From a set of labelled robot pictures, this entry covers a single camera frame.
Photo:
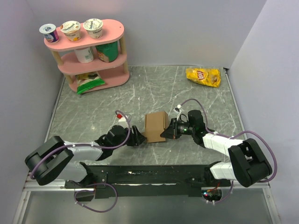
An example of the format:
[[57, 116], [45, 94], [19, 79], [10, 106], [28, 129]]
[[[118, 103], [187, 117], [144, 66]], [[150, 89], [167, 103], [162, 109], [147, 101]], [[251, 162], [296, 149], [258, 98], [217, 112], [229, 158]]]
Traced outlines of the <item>electronics board with LEDs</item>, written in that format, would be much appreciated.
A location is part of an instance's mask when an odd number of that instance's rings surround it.
[[222, 198], [222, 190], [216, 189], [216, 190], [202, 190], [202, 197], [205, 200], [208, 200], [210, 202], [212, 201], [219, 201]]

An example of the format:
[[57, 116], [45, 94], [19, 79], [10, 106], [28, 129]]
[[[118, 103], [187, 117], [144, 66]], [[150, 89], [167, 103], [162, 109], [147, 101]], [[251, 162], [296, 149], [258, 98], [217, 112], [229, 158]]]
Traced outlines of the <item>white Chobani yogurt cup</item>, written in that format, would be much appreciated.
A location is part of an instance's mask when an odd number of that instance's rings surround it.
[[98, 39], [102, 36], [103, 21], [100, 19], [88, 19], [83, 23], [83, 27], [93, 39]]

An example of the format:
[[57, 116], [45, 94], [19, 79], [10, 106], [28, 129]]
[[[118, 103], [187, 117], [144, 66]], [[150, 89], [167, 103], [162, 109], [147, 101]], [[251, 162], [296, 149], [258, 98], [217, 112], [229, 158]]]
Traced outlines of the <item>white cup on middle shelf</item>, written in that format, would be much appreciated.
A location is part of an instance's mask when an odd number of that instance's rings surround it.
[[90, 63], [94, 60], [91, 47], [75, 49], [74, 53], [80, 63]]

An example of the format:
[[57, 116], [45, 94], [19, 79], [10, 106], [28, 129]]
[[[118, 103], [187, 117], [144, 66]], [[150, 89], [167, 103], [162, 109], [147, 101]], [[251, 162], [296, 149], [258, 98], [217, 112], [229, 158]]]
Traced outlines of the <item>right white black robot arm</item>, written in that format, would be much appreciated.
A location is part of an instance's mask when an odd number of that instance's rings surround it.
[[160, 134], [167, 139], [178, 139], [181, 135], [190, 135], [197, 145], [229, 157], [230, 162], [219, 161], [205, 168], [204, 180], [209, 186], [225, 179], [249, 187], [272, 174], [270, 163], [254, 139], [229, 139], [207, 131], [199, 110], [189, 111], [187, 121], [181, 117], [172, 118], [169, 126]]

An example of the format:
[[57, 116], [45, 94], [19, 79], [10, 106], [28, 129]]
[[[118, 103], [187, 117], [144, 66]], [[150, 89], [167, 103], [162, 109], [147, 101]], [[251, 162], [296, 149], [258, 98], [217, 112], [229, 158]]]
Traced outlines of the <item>brown cardboard box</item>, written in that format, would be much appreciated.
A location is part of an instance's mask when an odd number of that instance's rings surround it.
[[165, 111], [146, 114], [145, 131], [142, 133], [146, 137], [146, 142], [165, 142], [166, 138], [163, 138], [160, 135], [168, 127], [168, 125], [168, 114]]

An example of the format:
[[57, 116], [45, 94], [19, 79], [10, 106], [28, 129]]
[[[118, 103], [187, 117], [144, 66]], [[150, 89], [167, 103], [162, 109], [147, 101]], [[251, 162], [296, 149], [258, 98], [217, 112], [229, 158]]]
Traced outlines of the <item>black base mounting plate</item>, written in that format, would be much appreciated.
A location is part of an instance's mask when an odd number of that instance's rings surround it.
[[209, 165], [88, 165], [86, 181], [65, 182], [66, 189], [90, 189], [96, 199], [113, 196], [193, 196], [202, 188], [229, 187], [227, 179], [217, 180]]

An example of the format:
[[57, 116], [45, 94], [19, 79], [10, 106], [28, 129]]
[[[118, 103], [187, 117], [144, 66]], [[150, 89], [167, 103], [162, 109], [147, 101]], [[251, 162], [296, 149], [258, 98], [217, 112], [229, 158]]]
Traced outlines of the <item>pink three-tier shelf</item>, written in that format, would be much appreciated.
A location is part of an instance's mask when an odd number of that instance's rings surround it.
[[[90, 89], [89, 92], [97, 91], [123, 85], [129, 80], [124, 30], [124, 26], [121, 22], [112, 19], [104, 19], [103, 34], [100, 38], [93, 39], [89, 37], [85, 29], [82, 29], [81, 39], [72, 42], [67, 39], [58, 27], [57, 33], [59, 40], [54, 43], [44, 40], [44, 44], [54, 56], [57, 66], [64, 74], [71, 90], [74, 92], [77, 91], [76, 75], [97, 71], [105, 83]], [[80, 63], [74, 53], [75, 49], [92, 47], [93, 54], [97, 56], [96, 46], [112, 42], [119, 43], [120, 47], [118, 48], [118, 57], [109, 63], [97, 57], [90, 63]]]

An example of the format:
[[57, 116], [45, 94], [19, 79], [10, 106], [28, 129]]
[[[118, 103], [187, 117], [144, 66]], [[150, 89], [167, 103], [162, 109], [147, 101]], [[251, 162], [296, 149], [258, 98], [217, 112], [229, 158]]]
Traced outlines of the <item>blue white yogurt cup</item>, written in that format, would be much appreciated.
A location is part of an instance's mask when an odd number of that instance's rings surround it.
[[44, 35], [47, 42], [55, 43], [59, 40], [59, 36], [54, 24], [44, 24], [39, 28], [39, 32]]

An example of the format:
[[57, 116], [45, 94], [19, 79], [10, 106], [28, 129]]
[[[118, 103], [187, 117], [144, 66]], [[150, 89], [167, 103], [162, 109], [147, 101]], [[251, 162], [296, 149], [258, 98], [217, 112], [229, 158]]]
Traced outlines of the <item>peach Chobani yogurt cup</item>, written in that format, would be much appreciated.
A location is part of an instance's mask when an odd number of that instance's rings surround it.
[[60, 26], [62, 33], [72, 42], [81, 38], [81, 24], [78, 21], [67, 21]]

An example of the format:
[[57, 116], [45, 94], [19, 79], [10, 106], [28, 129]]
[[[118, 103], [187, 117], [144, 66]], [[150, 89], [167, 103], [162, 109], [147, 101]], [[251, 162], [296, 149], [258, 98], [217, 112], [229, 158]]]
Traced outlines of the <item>green white snack bag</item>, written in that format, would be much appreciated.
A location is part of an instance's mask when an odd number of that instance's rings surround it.
[[105, 84], [98, 71], [78, 74], [75, 78], [77, 81], [77, 94], [82, 94], [92, 88]]

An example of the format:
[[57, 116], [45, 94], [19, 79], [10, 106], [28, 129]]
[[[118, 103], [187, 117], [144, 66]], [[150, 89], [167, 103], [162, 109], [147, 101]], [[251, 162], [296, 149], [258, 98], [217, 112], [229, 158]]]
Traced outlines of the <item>green can on middle shelf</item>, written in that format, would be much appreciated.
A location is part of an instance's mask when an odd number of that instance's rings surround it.
[[95, 46], [98, 58], [106, 63], [110, 63], [118, 57], [118, 42], [112, 42]]

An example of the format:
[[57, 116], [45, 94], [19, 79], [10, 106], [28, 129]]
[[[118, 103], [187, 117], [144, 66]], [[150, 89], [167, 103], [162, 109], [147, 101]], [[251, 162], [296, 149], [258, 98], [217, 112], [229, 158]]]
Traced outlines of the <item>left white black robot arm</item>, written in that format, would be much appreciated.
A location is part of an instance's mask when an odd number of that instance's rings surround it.
[[31, 179], [40, 186], [56, 179], [71, 180], [86, 188], [92, 184], [92, 174], [83, 162], [101, 161], [122, 147], [135, 147], [146, 141], [136, 126], [113, 126], [107, 134], [89, 143], [64, 141], [53, 136], [25, 158]]

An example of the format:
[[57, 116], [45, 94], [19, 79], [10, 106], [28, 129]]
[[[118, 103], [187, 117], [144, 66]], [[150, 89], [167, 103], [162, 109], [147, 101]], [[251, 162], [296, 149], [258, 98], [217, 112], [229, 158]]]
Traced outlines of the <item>yellow Lays chips bag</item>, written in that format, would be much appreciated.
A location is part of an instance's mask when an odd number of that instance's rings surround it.
[[221, 72], [213, 68], [187, 68], [186, 78], [204, 86], [218, 88], [221, 83]]

